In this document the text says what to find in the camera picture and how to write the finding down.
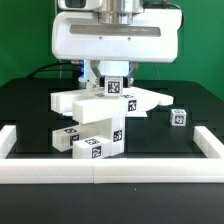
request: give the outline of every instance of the stacked blocks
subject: stacked blocks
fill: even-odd
[[[73,120],[79,122],[78,126],[71,127],[74,129],[71,132],[71,128],[53,132],[53,146],[59,151],[73,148],[75,159],[97,159],[123,153],[125,117],[132,114],[136,116],[157,105],[165,106],[173,103],[171,96],[136,87],[124,88],[123,95],[120,96],[120,93],[116,92],[117,84],[112,83],[110,77],[107,81],[108,85],[109,82],[113,84],[109,94],[113,96],[105,95],[103,88],[88,88],[51,95],[53,111],[72,112]]]
[[[94,125],[77,125],[53,131],[53,146],[60,152],[73,148],[73,142],[99,134]]]
[[[187,113],[183,109],[172,109],[170,122],[173,126],[185,126]]]

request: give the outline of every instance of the white foam block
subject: white foam block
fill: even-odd
[[[222,159],[107,159],[94,163],[94,183],[224,181]]]
[[[208,158],[224,159],[224,145],[206,127],[195,127],[193,140]]]
[[[73,143],[73,159],[102,159],[110,156],[111,141],[93,136]]]
[[[93,160],[13,159],[0,161],[0,183],[93,183]]]
[[[0,159],[5,159],[16,142],[16,126],[6,125],[0,131]]]

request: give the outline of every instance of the white block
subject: white block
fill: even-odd
[[[223,159],[107,159],[94,163],[96,184],[223,181]]]
[[[170,122],[173,126],[185,126],[187,120],[187,113],[183,109],[172,109]]]
[[[51,94],[51,109],[59,114],[71,112],[73,101],[91,99],[87,90],[66,91]]]
[[[7,159],[0,161],[0,183],[93,183],[92,160]]]
[[[110,156],[111,141],[93,136],[73,144],[73,159],[102,159]]]
[[[72,149],[73,142],[98,135],[99,131],[93,124],[76,125],[52,132],[53,147],[60,152]]]
[[[224,159],[224,145],[206,127],[195,127],[193,139],[208,158]]]
[[[92,99],[73,103],[73,119],[82,124],[110,119],[122,110],[122,100]]]
[[[4,126],[0,131],[0,159],[7,157],[16,140],[16,126]]]

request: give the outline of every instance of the white cube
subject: white cube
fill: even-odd
[[[173,126],[185,126],[187,113],[184,109],[172,109],[170,122]]]
[[[102,159],[110,156],[111,140],[94,136],[74,142],[73,159]]]

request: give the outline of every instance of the white plastic part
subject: white plastic part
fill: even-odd
[[[102,0],[86,0],[86,5],[83,8],[70,8],[65,4],[65,0],[58,0],[58,5],[64,10],[89,11],[100,8]]]
[[[74,142],[73,159],[103,159],[111,154],[111,140],[93,136]]]
[[[52,51],[58,59],[103,60],[135,62],[173,62],[177,57],[178,36],[182,14],[177,9],[150,9],[134,14],[132,25],[120,26],[120,32],[91,34],[91,27],[102,27],[98,14],[94,12],[62,12],[53,26]],[[144,30],[158,28],[159,35],[132,35],[123,29]]]
[[[224,159],[224,145],[206,127],[195,127],[194,142],[207,158]]]
[[[6,125],[0,131],[0,159],[5,159],[16,142],[16,126]]]
[[[0,183],[93,183],[91,160],[6,159],[0,161]]]
[[[79,110],[78,107],[81,105],[83,106],[87,105],[88,107],[87,102],[89,102],[90,104],[94,106],[94,103],[91,103],[91,101],[92,102],[104,101],[106,103],[105,105],[103,105],[103,102],[97,103],[102,105],[103,107],[102,110],[106,109],[106,105],[109,105],[109,104],[110,104],[109,106],[117,105],[118,107],[120,107],[121,104],[123,104],[122,110],[124,113],[126,113],[128,112],[127,110],[128,102],[130,100],[135,100],[135,99],[138,99],[138,107],[136,108],[135,111],[131,111],[131,113],[145,112],[147,110],[154,108],[157,105],[167,106],[173,103],[172,96],[140,89],[137,87],[124,88],[123,96],[116,97],[116,98],[105,97],[103,89],[94,88],[91,90],[75,90],[75,91],[53,93],[51,94],[51,109],[57,113],[62,114],[67,112],[73,112],[73,102],[77,102],[77,105],[75,105],[75,107],[77,107],[77,109]]]
[[[0,183],[224,183],[224,160],[5,159]]]

